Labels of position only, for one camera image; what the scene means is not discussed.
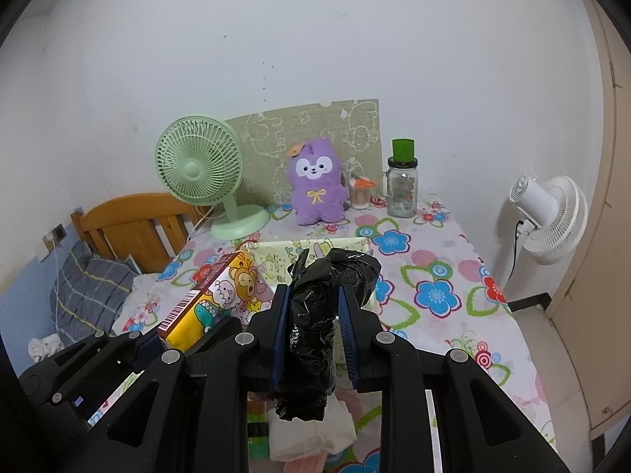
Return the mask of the yellow cartoon snack box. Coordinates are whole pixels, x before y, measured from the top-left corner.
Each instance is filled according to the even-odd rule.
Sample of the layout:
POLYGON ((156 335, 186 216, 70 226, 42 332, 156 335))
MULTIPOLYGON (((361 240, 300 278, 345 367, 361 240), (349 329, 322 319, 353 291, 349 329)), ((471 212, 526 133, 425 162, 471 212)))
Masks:
POLYGON ((167 349, 188 351, 223 319, 246 329, 254 314, 268 310, 273 289, 244 251, 222 255, 157 327, 167 349))

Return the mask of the yellow cartoon storage box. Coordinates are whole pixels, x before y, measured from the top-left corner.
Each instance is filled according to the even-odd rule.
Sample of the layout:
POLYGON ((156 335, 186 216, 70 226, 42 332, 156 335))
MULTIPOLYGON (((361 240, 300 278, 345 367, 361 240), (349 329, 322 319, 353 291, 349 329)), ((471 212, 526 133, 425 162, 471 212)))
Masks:
POLYGON ((369 241, 365 238, 299 239, 293 241, 260 241, 242 244, 257 265, 260 274, 269 286, 291 283, 291 267, 302 254, 308 251, 306 265, 329 254, 333 248, 371 254, 369 241))

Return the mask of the beige door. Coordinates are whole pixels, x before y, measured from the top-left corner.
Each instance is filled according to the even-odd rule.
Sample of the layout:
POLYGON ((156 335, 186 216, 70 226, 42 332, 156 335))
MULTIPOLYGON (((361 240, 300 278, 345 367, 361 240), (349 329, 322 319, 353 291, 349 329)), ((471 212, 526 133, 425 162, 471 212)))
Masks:
POLYGON ((547 315, 596 439, 630 413, 630 50, 604 7, 583 3, 600 63, 602 149, 586 232, 547 315))

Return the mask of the purple plush toy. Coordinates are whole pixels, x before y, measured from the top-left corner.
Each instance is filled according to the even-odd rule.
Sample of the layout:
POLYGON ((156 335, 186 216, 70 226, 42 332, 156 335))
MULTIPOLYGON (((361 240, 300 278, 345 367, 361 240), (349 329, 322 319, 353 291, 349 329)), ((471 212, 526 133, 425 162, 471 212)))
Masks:
POLYGON ((288 182, 298 225, 339 223, 350 192, 342 182, 342 164, 332 142, 317 138, 290 151, 288 182))

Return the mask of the floral tablecloth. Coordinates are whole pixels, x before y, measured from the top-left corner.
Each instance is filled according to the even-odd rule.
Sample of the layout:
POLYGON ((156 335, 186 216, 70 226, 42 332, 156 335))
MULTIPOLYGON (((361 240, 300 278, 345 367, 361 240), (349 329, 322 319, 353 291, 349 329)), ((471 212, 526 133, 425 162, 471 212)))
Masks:
MULTIPOLYGON (((382 265, 368 310, 382 327, 418 349, 464 350, 539 429, 553 459, 555 436, 544 389, 525 339, 502 291, 473 244, 435 197, 420 202, 414 218, 386 215, 385 200, 373 197, 366 209, 350 209, 339 223, 296 224, 291 205, 269 207, 271 220, 260 232, 218 240, 202 226, 160 274, 141 276, 114 322, 114 334, 157 327, 222 255, 242 244, 299 239, 365 238, 382 265)), ((336 396, 352 414, 357 440, 327 455, 323 472, 378 472, 382 402, 380 393, 357 394, 347 378, 339 329, 335 345, 336 396)), ((280 471, 285 462, 269 458, 269 438, 252 438, 252 471, 280 471)))

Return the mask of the green patterned cardboard sheet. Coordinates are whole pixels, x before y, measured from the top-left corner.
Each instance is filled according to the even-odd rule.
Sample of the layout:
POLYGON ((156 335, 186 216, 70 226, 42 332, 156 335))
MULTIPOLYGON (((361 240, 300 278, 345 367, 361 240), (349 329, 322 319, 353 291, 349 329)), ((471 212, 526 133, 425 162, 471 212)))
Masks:
POLYGON ((288 203, 289 152, 292 147, 317 138, 332 142, 345 176, 362 176, 372 182, 381 179, 383 157, 376 99, 251 113, 228 120, 228 124, 239 139, 244 160, 242 184, 235 196, 237 203, 288 203))

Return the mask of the glass jar green lid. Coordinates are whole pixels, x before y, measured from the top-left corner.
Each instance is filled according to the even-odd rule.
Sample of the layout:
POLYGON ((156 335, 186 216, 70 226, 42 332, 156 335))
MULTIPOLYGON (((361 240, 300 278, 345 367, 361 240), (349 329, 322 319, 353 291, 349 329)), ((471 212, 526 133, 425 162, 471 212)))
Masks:
POLYGON ((414 218, 417 211, 418 160, 413 139, 392 140, 392 156, 387 159, 386 203, 388 215, 414 218))

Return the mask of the grey plaid pillow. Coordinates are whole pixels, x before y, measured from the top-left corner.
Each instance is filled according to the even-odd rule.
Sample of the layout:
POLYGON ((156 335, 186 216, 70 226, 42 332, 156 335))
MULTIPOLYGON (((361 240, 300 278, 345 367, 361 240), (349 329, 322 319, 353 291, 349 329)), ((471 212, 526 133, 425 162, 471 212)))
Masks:
POLYGON ((106 259, 86 242, 77 241, 50 293, 52 323, 63 345, 71 346, 98 331, 111 335, 139 274, 130 257, 106 259))

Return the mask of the pink packet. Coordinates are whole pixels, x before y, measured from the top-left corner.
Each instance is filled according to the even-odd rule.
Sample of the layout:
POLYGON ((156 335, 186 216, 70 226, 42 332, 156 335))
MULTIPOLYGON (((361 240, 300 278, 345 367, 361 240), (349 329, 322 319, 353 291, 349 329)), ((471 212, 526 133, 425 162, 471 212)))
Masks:
POLYGON ((297 458, 286 462, 282 472, 284 473, 322 473, 325 468, 327 453, 320 453, 307 457, 297 458))

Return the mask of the wooden bed headboard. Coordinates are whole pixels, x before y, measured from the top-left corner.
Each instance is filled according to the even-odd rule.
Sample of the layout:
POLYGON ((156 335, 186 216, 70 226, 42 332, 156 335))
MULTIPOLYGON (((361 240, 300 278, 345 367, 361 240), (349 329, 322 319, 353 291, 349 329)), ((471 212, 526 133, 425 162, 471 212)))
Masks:
POLYGON ((202 219, 200 209, 169 193, 138 193, 71 213, 79 238, 105 259, 127 259, 158 274, 188 241, 186 224, 202 219))

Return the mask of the white tissue pack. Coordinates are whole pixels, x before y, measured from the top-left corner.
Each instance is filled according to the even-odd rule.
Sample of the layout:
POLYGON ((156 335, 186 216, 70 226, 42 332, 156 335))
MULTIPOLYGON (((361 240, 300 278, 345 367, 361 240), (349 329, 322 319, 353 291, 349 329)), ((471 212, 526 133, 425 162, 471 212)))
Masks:
POLYGON ((295 417, 281 420, 274 409, 266 413, 269 425, 269 458, 289 462, 321 453, 336 455, 350 447, 357 434, 347 404, 329 395, 321 421, 295 417))

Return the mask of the green desk fan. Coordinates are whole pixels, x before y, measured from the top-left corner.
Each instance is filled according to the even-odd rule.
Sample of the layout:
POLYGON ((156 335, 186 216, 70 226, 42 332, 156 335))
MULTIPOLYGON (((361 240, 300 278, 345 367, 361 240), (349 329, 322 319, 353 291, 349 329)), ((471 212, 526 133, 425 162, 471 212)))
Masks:
POLYGON ((245 238, 269 223, 265 208, 236 203, 244 158, 228 124, 202 115, 181 117, 159 136, 154 159, 158 177, 173 197, 192 206, 224 208, 211 224, 214 238, 245 238))

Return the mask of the white standing fan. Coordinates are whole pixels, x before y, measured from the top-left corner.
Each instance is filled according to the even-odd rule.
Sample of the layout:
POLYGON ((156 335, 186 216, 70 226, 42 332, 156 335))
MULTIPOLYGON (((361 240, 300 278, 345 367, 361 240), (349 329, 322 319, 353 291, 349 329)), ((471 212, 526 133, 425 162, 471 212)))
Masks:
POLYGON ((538 265, 559 263, 583 238, 588 204, 569 176, 538 182, 521 175, 511 186, 508 200, 524 218, 518 231, 518 251, 525 250, 538 265))

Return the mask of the cotton swab container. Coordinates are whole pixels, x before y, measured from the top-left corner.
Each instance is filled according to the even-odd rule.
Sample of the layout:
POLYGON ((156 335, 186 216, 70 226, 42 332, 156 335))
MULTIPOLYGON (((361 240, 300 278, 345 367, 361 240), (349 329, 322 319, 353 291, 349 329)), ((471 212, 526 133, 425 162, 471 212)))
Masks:
POLYGON ((349 178, 350 201, 355 209, 366 209, 370 206, 375 189, 375 182, 371 179, 351 174, 349 178))

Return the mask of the black plastic bag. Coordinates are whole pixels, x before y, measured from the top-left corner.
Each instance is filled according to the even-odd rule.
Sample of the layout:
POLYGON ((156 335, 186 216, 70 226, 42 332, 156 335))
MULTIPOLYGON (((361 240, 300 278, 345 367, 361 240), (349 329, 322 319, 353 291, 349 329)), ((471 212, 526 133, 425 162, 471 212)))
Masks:
POLYGON ((302 251, 289 269, 289 306, 284 358, 276 389, 276 414, 283 421, 324 419, 335 391, 334 337, 340 288, 347 286, 365 305, 377 284, 381 264, 364 252, 332 248, 308 263, 302 251))

